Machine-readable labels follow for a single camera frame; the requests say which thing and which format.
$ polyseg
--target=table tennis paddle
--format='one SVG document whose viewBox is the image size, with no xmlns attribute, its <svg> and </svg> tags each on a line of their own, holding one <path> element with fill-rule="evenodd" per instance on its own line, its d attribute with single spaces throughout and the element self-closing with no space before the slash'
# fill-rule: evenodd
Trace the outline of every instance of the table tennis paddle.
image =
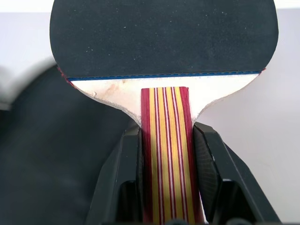
<svg viewBox="0 0 300 225">
<path fill-rule="evenodd" d="M 68 82 L 142 126 L 144 222 L 203 222 L 192 125 L 265 69 L 274 2 L 55 0 L 50 36 Z"/>
</svg>

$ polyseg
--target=white stripe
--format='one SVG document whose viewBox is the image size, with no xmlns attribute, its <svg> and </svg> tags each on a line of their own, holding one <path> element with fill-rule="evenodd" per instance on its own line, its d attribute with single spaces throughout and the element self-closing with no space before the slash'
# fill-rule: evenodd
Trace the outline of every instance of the white stripe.
<svg viewBox="0 0 300 225">
<path fill-rule="evenodd" d="M 155 88 L 154 89 L 154 92 L 155 92 L 155 109 L 156 109 L 156 137 L 157 137 L 157 139 L 156 139 L 156 142 L 157 142 L 157 152 L 158 152 L 158 180 L 159 180 L 159 195 L 160 195 L 160 215 L 161 215 L 161 221 L 160 221 L 160 223 L 162 224 L 163 223 L 163 220 L 164 220 L 164 214 L 163 214 L 163 196 L 162 196 L 162 181 L 161 181 L 161 175 L 160 175 L 160 171 L 161 171 L 161 169 L 160 169 L 160 167 L 161 167 L 161 163 L 160 163 L 160 146 L 159 146 L 159 142 L 160 142 L 160 140 L 159 140 L 159 131 L 158 131 L 158 129 L 159 129 L 159 127 L 158 127 L 158 125 L 159 125 L 159 121 L 158 121 L 158 89 L 157 88 Z"/>
<path fill-rule="evenodd" d="M 186 207 L 186 201 L 185 201 L 185 193 L 184 193 L 184 180 L 183 180 L 183 168 L 182 168 L 182 155 L 181 155 L 181 139 L 180 139 L 180 136 L 179 136 L 179 121 L 178 121 L 178 114 L 177 114 L 177 105 L 176 105 L 176 102 L 175 102 L 175 88 L 172 87 L 172 94 L 173 94 L 173 104 L 174 104 L 174 107 L 175 107 L 175 118 L 176 118 L 176 121 L 177 121 L 177 125 L 176 125 L 176 128 L 177 128 L 177 138 L 178 138 L 178 149 L 179 149 L 179 162 L 180 162 L 180 170 L 181 170 L 181 183 L 182 183 L 182 196 L 183 196 L 183 209 L 184 209 L 184 217 L 186 219 L 186 221 L 188 220 L 187 218 L 187 207 Z"/>
<path fill-rule="evenodd" d="M 165 100 L 165 121 L 167 123 L 167 140 L 168 140 L 168 155 L 169 155 L 169 171 L 170 171 L 170 185 L 171 185 L 171 201 L 172 201 L 172 211 L 173 217 L 175 216 L 175 204 L 173 198 L 173 174 L 172 174 L 172 160 L 171 160 L 171 149 L 170 149 L 170 131 L 169 131 L 169 115 L 167 114 L 167 100 L 166 100 L 166 88 L 164 88 L 164 100 Z"/>
</svg>

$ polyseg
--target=blue edge tape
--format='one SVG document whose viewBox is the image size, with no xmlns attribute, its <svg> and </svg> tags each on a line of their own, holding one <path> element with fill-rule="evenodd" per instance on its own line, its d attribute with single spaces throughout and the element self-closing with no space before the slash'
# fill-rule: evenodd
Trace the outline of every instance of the blue edge tape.
<svg viewBox="0 0 300 225">
<path fill-rule="evenodd" d="M 68 78 L 68 80 L 69 81 L 90 81 L 90 80 L 117 80 L 117 79 L 178 77 L 178 76 L 248 75 L 248 74 L 259 74 L 259 73 L 261 73 L 261 71 L 204 72 L 204 73 L 183 73 L 183 74 L 157 74 L 157 75 L 126 75 L 126 76 L 77 77 L 77 78 Z"/>
</svg>

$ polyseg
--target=striped handle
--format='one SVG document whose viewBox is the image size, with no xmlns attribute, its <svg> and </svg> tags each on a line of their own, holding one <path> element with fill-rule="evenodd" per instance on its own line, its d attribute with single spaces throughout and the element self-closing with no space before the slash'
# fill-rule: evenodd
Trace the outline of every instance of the striped handle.
<svg viewBox="0 0 300 225">
<path fill-rule="evenodd" d="M 188 88 L 142 89 L 144 222 L 203 222 Z"/>
</svg>

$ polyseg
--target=white background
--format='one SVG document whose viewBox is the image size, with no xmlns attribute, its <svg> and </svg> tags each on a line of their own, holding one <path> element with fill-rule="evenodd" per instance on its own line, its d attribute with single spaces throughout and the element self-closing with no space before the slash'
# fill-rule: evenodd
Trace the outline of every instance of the white background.
<svg viewBox="0 0 300 225">
<path fill-rule="evenodd" d="M 49 41 L 52 4 L 0 0 L 2 108 L 55 64 Z M 267 70 L 198 121 L 214 127 L 246 162 L 283 222 L 300 222 L 300 0 L 275 4 L 279 41 Z"/>
</svg>

